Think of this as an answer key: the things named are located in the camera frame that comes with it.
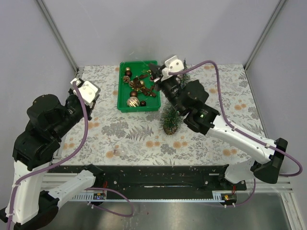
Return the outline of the silver striped bauble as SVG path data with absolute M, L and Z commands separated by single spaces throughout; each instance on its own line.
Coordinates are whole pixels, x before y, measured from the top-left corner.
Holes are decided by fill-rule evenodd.
M 127 105 L 128 107 L 139 107 L 140 101 L 137 97 L 132 96 L 127 100 Z

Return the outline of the small green christmas tree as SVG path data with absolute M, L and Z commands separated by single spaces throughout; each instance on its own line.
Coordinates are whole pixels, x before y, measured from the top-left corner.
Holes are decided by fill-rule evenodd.
M 186 70 L 188 67 L 185 59 L 183 60 L 183 64 L 184 70 Z M 183 89 L 183 87 L 190 81 L 190 75 L 185 73 L 179 75 L 178 77 L 178 82 Z M 160 116 L 160 127 L 163 129 L 164 133 L 166 135 L 175 134 L 178 131 L 181 123 L 182 117 L 176 112 L 176 110 L 174 110 L 170 102 L 166 101 Z

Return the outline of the grey metallic ornament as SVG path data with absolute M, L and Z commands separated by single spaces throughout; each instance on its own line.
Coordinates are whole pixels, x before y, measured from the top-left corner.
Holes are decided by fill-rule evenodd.
M 118 156 L 118 157 L 123 157 L 123 156 L 126 156 L 127 153 L 124 150 L 121 150 L 121 149 L 114 149 L 113 155 Z

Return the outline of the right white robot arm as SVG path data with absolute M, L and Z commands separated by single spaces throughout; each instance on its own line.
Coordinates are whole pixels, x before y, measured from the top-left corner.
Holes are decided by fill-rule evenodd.
M 282 151 L 287 147 L 286 140 L 262 138 L 229 122 L 223 110 L 218 111 L 206 104 L 209 94 L 198 80 L 181 87 L 178 74 L 167 76 L 170 66 L 148 66 L 156 89 L 162 91 L 176 113 L 184 117 L 189 129 L 225 141 L 250 156 L 249 160 L 223 167 L 218 178 L 222 189 L 228 190 L 248 179 L 277 183 L 284 159 Z

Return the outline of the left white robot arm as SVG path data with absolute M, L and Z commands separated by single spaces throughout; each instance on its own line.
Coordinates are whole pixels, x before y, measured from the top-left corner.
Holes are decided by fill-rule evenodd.
M 14 181 L 8 205 L 0 211 L 7 229 L 37 230 L 49 224 L 59 209 L 82 190 L 99 189 L 104 184 L 102 171 L 94 165 L 64 184 L 42 189 L 45 173 L 53 168 L 55 152 L 63 137 L 80 121 L 88 122 L 91 108 L 82 95 L 70 91 L 65 104 L 46 94 L 37 97 L 27 109 L 29 122 L 13 147 Z

